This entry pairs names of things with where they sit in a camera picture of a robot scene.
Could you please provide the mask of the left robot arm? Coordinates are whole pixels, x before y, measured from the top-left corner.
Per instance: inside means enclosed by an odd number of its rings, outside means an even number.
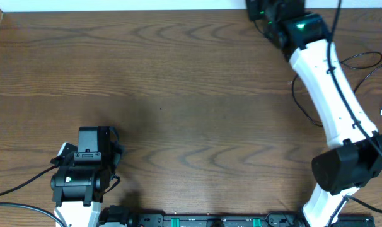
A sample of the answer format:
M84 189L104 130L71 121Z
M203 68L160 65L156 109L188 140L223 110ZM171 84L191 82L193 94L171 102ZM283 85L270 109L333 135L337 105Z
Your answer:
M78 144L65 142L51 159L57 168L50 186L61 226L99 226L103 196L124 153L114 127L80 127Z

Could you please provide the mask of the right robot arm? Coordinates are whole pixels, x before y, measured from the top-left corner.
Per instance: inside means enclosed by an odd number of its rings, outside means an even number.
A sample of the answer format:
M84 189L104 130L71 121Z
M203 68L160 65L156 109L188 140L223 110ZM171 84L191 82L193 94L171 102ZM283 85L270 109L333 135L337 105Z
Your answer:
M296 226L331 226L354 194L382 171L382 134L369 119L338 60L334 26L304 1L247 0L252 22L279 48L318 112L329 150L312 159L316 180Z

